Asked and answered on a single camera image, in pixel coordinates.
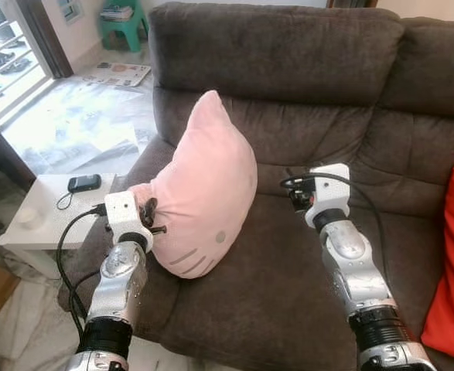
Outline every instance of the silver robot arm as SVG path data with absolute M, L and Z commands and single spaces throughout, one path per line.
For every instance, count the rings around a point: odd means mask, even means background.
M 424 348 L 411 339 L 387 282 L 373 262 L 370 242 L 347 219 L 350 187 L 344 164 L 314 168 L 282 182 L 297 211 L 319 232 L 323 263 L 342 299 L 360 351 L 361 371 L 436 371 Z
M 66 371 L 128 371 L 127 357 L 147 281 L 145 251 L 152 249 L 152 228 L 143 226 L 131 192 L 105 198 L 114 247 L 101 265 L 84 334 Z

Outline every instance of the pink cat pillow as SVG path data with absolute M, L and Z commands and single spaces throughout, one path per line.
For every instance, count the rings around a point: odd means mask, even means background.
M 214 90 L 189 117 L 172 161 L 150 183 L 130 190 L 139 205 L 155 197 L 153 253 L 171 273 L 196 278 L 210 272 L 241 231 L 258 184 L 256 159 L 230 122 Z

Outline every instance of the teal plastic stool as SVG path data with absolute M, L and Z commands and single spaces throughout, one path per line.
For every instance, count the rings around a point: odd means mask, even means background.
M 101 31 L 103 32 L 103 47 L 111 49 L 110 34 L 113 31 L 117 33 L 122 32 L 127 39 L 128 46 L 131 52 L 141 51 L 141 43 L 138 38 L 138 28 L 142 22 L 146 35 L 148 35 L 149 26 L 144 12 L 142 11 L 140 0 L 110 0 L 106 3 L 108 5 L 118 5 L 120 7 L 130 6 L 134 9 L 134 14 L 127 22 L 109 22 L 101 20 Z

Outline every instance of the sofa backrest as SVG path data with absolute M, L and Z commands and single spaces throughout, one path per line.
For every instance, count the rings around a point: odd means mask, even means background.
M 441 211 L 454 164 L 454 22 L 180 3 L 149 22 L 155 119 L 169 143 L 216 89 L 254 149 L 258 192 L 283 195 L 287 167 L 346 162 L 379 209 Z

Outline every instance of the wall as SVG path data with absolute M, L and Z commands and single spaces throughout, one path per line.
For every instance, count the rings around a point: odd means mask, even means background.
M 454 21 L 454 0 L 378 0 L 377 7 L 403 18 L 423 16 Z
M 148 12 L 152 7 L 170 0 L 141 0 L 143 8 Z M 214 2 L 217 4 L 255 4 L 255 5 L 302 5 L 325 8 L 326 0 L 180 0 L 181 2 Z
M 102 49 L 101 36 L 98 31 L 99 13 L 105 0 L 80 0 L 83 15 L 66 24 L 57 0 L 42 0 L 49 20 L 51 21 L 60 44 L 77 72 L 87 62 L 87 54 L 94 53 L 95 49 Z

